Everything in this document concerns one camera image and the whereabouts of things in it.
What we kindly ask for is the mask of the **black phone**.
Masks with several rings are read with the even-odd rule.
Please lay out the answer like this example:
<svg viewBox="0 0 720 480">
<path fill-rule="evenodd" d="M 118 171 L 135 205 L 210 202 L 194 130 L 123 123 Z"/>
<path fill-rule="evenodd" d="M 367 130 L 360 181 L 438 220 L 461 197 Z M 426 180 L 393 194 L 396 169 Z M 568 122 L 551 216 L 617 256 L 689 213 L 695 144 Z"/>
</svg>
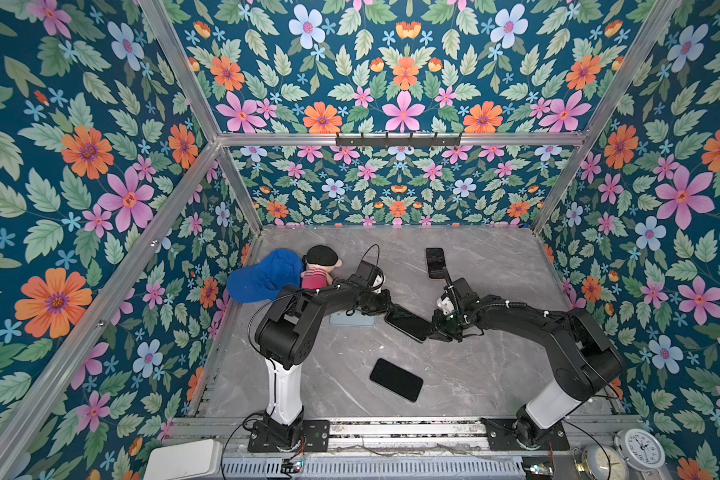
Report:
<svg viewBox="0 0 720 480">
<path fill-rule="evenodd" d="M 426 341 L 432 332 L 432 325 L 429 321 L 399 305 L 393 305 L 386 313 L 384 320 L 420 343 Z"/>
<path fill-rule="evenodd" d="M 376 361 L 370 380 L 412 403 L 418 400 L 424 384 L 418 375 L 383 358 Z"/>
<path fill-rule="evenodd" d="M 430 279 L 446 278 L 446 260 L 444 250 L 440 247 L 427 247 L 425 249 L 427 273 Z"/>
</svg>

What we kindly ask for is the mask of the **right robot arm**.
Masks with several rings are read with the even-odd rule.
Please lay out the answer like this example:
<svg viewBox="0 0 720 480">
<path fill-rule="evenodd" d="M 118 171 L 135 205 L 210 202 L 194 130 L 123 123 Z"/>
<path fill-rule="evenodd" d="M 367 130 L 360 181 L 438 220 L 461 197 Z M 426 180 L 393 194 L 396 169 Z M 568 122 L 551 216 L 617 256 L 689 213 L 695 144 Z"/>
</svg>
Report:
<svg viewBox="0 0 720 480">
<path fill-rule="evenodd" d="M 565 417 L 605 389 L 622 373 L 623 356 L 594 317 L 583 308 L 546 310 L 496 295 L 484 297 L 445 266 L 428 272 L 445 282 L 433 312 L 428 337 L 461 342 L 474 327 L 500 331 L 544 348 L 552 377 L 546 386 L 517 411 L 511 431 L 526 449 L 539 446 Z"/>
</svg>

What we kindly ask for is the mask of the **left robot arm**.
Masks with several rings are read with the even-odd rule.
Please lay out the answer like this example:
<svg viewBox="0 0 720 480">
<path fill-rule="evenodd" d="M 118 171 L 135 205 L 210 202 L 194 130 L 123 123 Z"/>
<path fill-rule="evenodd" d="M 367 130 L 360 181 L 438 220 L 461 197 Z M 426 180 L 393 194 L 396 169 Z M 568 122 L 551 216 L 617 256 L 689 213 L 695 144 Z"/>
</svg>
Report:
<svg viewBox="0 0 720 480">
<path fill-rule="evenodd" d="M 376 316 L 391 307 L 380 267 L 361 261 L 355 273 L 321 288 L 286 286 L 271 303 L 254 341 L 268 373 L 268 401 L 257 437 L 284 450 L 301 446 L 305 407 L 302 364 L 316 345 L 323 319 L 336 312 Z"/>
</svg>

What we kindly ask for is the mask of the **light blue phone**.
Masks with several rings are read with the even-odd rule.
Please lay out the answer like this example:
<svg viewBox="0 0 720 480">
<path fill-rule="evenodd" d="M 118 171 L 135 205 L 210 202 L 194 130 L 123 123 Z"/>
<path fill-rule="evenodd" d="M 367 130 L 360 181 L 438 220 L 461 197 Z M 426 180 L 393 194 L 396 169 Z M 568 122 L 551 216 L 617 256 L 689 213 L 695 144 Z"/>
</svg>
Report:
<svg viewBox="0 0 720 480">
<path fill-rule="evenodd" d="M 339 311 L 329 316 L 329 323 L 334 327 L 365 328 L 373 327 L 376 324 L 376 318 L 357 312 L 349 315 L 346 311 Z"/>
</svg>

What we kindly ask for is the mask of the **black phone front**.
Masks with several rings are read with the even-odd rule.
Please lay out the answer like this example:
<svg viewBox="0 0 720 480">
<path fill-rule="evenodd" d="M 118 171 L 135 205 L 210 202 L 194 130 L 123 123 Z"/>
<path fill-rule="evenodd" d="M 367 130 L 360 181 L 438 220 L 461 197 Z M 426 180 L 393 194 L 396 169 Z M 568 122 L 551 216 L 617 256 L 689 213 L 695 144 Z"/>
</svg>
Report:
<svg viewBox="0 0 720 480">
<path fill-rule="evenodd" d="M 370 380 L 412 403 L 418 400 L 424 384 L 418 375 L 383 358 L 376 361 Z"/>
</svg>

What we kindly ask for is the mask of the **doll with black hair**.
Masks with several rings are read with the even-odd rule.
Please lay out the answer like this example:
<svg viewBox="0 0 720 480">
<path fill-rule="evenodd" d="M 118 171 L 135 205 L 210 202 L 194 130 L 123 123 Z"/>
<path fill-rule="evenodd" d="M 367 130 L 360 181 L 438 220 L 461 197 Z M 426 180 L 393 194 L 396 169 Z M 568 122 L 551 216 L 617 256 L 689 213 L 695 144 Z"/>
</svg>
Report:
<svg viewBox="0 0 720 480">
<path fill-rule="evenodd" d="M 321 290 L 332 285 L 332 272 L 342 265 L 342 260 L 331 247 L 316 245 L 307 251 L 303 263 L 301 287 L 306 290 Z"/>
</svg>

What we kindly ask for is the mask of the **brass alarm clock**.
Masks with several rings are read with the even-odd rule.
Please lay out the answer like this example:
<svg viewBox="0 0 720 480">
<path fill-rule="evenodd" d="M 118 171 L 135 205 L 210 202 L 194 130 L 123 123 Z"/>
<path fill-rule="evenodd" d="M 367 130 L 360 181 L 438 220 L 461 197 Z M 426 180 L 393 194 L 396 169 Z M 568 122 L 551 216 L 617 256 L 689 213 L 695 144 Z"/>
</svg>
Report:
<svg viewBox="0 0 720 480">
<path fill-rule="evenodd" d="M 611 447 L 594 444 L 578 454 L 575 468 L 580 479 L 627 480 L 629 469 L 622 456 Z"/>
</svg>

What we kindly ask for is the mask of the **white clock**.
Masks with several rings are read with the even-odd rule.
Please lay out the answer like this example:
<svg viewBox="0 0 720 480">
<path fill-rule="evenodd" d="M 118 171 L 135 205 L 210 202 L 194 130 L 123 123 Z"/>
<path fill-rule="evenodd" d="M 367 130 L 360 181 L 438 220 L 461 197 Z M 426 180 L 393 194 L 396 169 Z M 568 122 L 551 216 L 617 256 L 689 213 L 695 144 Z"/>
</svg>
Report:
<svg viewBox="0 0 720 480">
<path fill-rule="evenodd" d="M 666 453 L 659 440 L 640 428 L 624 429 L 616 433 L 614 443 L 628 466 L 648 472 L 666 463 Z"/>
</svg>

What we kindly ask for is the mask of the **white box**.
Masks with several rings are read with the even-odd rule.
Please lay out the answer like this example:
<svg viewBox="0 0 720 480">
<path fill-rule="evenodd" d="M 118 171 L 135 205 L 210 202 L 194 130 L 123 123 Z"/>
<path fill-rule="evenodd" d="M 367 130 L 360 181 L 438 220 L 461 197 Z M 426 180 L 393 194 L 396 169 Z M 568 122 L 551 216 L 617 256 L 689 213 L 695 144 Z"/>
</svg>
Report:
<svg viewBox="0 0 720 480">
<path fill-rule="evenodd" d="M 148 458 L 145 480 L 206 479 L 221 471 L 222 444 L 204 439 L 154 449 Z"/>
</svg>

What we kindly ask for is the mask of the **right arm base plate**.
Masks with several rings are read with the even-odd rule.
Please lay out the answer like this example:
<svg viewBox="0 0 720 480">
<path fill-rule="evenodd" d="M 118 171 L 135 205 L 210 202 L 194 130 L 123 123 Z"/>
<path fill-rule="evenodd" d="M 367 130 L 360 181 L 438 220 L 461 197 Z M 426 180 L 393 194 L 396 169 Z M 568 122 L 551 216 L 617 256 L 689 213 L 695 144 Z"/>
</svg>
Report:
<svg viewBox="0 0 720 480">
<path fill-rule="evenodd" d="M 540 429 L 527 419 L 480 417 L 479 422 L 486 429 L 487 442 L 492 451 L 562 452 L 570 449 L 561 422 L 548 429 Z"/>
</svg>

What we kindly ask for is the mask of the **metal hook rail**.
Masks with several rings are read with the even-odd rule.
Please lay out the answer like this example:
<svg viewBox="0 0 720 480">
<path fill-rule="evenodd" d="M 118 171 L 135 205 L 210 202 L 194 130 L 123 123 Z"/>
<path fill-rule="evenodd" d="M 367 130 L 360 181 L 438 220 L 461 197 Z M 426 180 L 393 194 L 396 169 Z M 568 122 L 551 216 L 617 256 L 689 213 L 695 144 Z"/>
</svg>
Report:
<svg viewBox="0 0 720 480">
<path fill-rule="evenodd" d="M 440 133 L 373 133 L 373 134 L 337 134 L 335 145 L 341 147 L 369 147 L 374 149 L 389 147 L 413 147 L 429 149 L 434 147 L 459 146 L 461 134 Z"/>
</svg>

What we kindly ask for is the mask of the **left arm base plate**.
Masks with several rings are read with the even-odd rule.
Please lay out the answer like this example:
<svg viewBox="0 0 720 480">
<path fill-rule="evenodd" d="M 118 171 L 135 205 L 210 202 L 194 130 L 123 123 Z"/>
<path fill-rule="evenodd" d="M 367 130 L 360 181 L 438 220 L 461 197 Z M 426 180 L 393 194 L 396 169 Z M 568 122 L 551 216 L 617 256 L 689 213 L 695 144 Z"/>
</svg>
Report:
<svg viewBox="0 0 720 480">
<path fill-rule="evenodd" d="M 285 426 L 274 421 L 256 421 L 250 434 L 249 453 L 326 452 L 331 424 L 328 420 L 302 420 Z"/>
</svg>

